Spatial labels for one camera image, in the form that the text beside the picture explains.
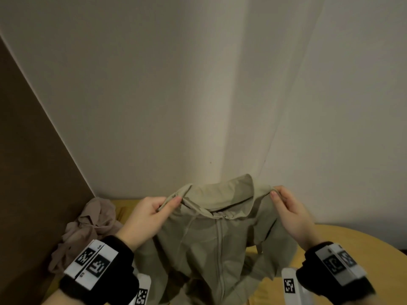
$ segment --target pink cloth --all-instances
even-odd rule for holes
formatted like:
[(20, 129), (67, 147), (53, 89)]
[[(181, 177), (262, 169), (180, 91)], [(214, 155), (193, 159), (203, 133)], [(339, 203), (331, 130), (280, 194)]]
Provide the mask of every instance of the pink cloth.
[(62, 273), (90, 241), (115, 234), (123, 226), (116, 220), (116, 207), (99, 197), (90, 200), (80, 216), (66, 225), (62, 243), (51, 254), (48, 271)]

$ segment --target zip-up hoodie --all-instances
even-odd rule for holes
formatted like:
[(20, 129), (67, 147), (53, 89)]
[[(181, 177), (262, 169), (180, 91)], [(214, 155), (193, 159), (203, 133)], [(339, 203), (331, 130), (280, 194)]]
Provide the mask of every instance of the zip-up hoodie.
[[(240, 305), (263, 278), (280, 276), (297, 244), (283, 228), (270, 190), (245, 174), (187, 184), (169, 196), (164, 205), (179, 195), (181, 206), (135, 252), (137, 269), (151, 277), (147, 304)], [(247, 254), (253, 245), (258, 253)]]

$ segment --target hand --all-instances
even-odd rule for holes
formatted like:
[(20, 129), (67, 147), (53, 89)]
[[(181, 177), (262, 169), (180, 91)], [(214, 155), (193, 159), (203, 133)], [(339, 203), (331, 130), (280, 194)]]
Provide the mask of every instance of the hand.
[(275, 191), (270, 195), (280, 215), (282, 225), (298, 245), (307, 251), (324, 240), (319, 235), (311, 215), (305, 206), (284, 186), (275, 186), (282, 200)]
[(146, 197), (141, 200), (125, 225), (116, 233), (116, 237), (135, 251), (138, 246), (155, 236), (182, 200), (180, 196), (176, 196), (157, 212), (165, 199), (165, 197)]

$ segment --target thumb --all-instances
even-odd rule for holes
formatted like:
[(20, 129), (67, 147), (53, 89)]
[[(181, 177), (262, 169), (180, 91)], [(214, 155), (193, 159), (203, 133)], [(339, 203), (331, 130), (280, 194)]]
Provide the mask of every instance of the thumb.
[(281, 200), (281, 197), (276, 190), (272, 189), (272, 191), (270, 192), (270, 196), (280, 217), (289, 212), (289, 210), (285, 206), (284, 202)]
[(168, 216), (181, 204), (182, 197), (176, 196), (167, 202), (166, 205), (155, 215), (161, 223), (165, 222)]

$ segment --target brown wall panel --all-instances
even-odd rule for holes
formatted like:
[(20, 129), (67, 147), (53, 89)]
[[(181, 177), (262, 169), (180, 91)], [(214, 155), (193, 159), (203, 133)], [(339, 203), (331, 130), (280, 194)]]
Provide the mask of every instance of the brown wall panel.
[(40, 302), (50, 253), (92, 197), (0, 40), (0, 304)]

